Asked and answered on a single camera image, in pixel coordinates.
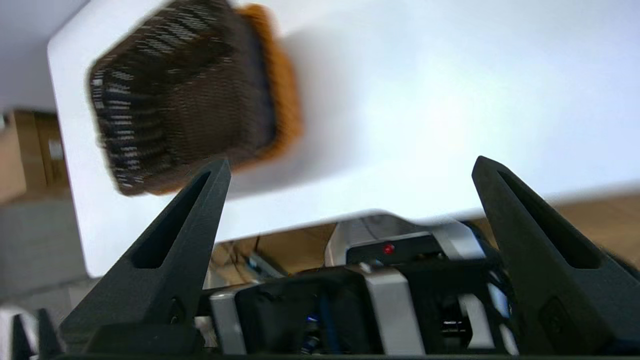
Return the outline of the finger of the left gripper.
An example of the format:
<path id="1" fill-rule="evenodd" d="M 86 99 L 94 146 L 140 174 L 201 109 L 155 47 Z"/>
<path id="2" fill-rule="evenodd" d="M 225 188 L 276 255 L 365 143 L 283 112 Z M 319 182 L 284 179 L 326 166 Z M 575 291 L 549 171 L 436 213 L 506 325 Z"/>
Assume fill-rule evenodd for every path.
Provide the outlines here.
<path id="1" fill-rule="evenodd" d="M 11 330 L 11 359 L 27 359 L 28 358 L 28 338 L 25 333 L 22 318 L 20 314 L 13 316 L 13 324 Z"/>
<path id="2" fill-rule="evenodd" d="M 62 355 L 57 331 L 46 309 L 38 309 L 38 358 L 55 359 Z"/>

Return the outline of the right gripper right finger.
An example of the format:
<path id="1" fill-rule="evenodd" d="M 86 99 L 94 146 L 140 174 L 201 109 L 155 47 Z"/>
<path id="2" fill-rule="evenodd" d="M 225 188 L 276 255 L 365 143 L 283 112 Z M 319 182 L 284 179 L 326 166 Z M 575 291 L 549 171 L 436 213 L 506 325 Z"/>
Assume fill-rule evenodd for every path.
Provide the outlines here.
<path id="1" fill-rule="evenodd" d="M 471 177 L 523 322 L 521 353 L 638 356 L 639 271 L 601 250 L 509 168 Z"/>

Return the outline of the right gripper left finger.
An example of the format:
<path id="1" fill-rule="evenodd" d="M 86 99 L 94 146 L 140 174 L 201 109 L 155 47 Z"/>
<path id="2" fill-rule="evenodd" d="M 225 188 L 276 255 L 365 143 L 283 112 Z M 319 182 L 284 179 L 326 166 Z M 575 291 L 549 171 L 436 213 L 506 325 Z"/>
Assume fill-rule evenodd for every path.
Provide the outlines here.
<path id="1" fill-rule="evenodd" d="M 230 180 L 228 161 L 215 159 L 174 196 L 64 319 L 68 353 L 177 353 L 167 335 L 194 339 Z"/>

